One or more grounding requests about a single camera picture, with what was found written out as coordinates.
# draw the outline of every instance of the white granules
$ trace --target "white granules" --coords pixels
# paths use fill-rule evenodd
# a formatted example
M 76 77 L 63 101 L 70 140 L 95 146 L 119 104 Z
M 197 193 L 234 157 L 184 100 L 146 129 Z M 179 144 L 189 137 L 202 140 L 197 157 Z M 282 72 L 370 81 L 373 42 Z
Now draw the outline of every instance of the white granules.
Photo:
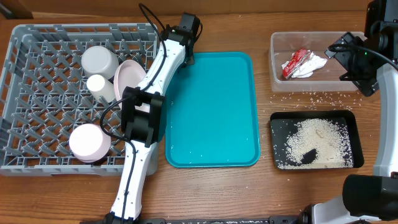
M 297 166 L 279 164 L 280 169 L 324 169 L 353 167 L 353 157 L 347 127 L 325 119 L 307 119 L 294 124 L 297 133 L 288 136 L 287 159 Z M 302 164 L 303 156 L 316 149 L 317 155 L 309 164 Z

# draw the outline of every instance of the black tray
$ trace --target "black tray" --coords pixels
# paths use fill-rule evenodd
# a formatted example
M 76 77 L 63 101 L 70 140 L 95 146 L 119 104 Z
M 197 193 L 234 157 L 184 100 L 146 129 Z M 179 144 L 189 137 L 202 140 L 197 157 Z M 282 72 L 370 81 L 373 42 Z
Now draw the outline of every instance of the black tray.
M 276 119 L 292 119 L 295 122 L 299 122 L 311 118 L 327 119 L 330 121 L 336 121 L 339 124 L 346 125 L 349 135 L 349 141 L 351 144 L 352 156 L 353 156 L 353 168 L 359 168 L 363 166 L 364 157 L 362 153 L 361 141 L 359 140 L 359 134 L 355 121 L 355 116 L 352 112 L 348 110 L 276 112 L 271 115 L 270 127 L 272 126 L 272 123 L 274 125 L 279 125 L 275 123 L 276 121 L 272 122 L 272 120 Z M 286 135 L 288 135 L 288 133 L 279 133 L 279 135 L 277 133 L 272 133 L 272 127 L 271 127 L 272 148 L 273 148 L 272 154 L 274 156 L 274 162 L 276 167 L 278 167 L 278 165 L 281 162 L 284 163 L 285 161 L 288 161 L 286 152 L 282 150 L 283 147 L 278 146 L 278 145 L 280 146 L 284 145 L 283 141 L 284 142 L 286 141 Z

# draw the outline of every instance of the clear plastic container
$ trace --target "clear plastic container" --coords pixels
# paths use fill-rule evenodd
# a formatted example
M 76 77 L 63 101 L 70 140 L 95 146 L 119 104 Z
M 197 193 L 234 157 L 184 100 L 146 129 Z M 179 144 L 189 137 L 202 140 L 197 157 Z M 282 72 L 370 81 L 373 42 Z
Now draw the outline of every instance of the clear plastic container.
M 271 36 L 269 50 L 269 68 L 272 91 L 356 91 L 357 87 L 350 81 L 340 81 L 346 73 L 337 60 L 328 59 L 325 50 L 345 32 L 276 32 Z M 362 32 L 353 32 L 355 36 L 365 39 Z M 308 78 L 291 78 L 282 76 L 282 64 L 292 58 L 292 54 L 305 47 L 315 55 L 327 58 L 323 68 L 315 70 Z

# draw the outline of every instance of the white cup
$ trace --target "white cup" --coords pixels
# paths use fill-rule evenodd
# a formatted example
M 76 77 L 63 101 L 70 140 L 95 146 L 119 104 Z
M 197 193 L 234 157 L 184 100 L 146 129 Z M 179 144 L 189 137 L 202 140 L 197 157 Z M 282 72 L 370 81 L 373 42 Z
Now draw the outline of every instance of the white cup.
M 101 75 L 92 75 L 87 79 L 87 89 L 96 100 L 103 96 L 107 102 L 112 102 L 116 95 L 114 94 L 113 84 Z
M 75 128 L 69 138 L 69 147 L 76 158 L 83 162 L 102 159 L 111 147 L 111 137 L 95 124 L 82 124 Z
M 118 69 L 119 61 L 117 56 L 105 47 L 94 46 L 87 49 L 81 57 L 81 66 L 87 77 L 98 74 L 109 80 Z

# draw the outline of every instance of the red packet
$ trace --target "red packet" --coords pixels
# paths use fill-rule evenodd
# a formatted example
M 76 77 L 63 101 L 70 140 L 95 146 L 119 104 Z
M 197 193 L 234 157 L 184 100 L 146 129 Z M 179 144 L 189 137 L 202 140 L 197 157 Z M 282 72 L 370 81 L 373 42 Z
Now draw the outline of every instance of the red packet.
M 301 48 L 293 54 L 292 59 L 283 69 L 283 75 L 285 79 L 289 79 L 290 76 L 303 64 L 304 61 L 311 55 L 311 51 L 305 48 Z

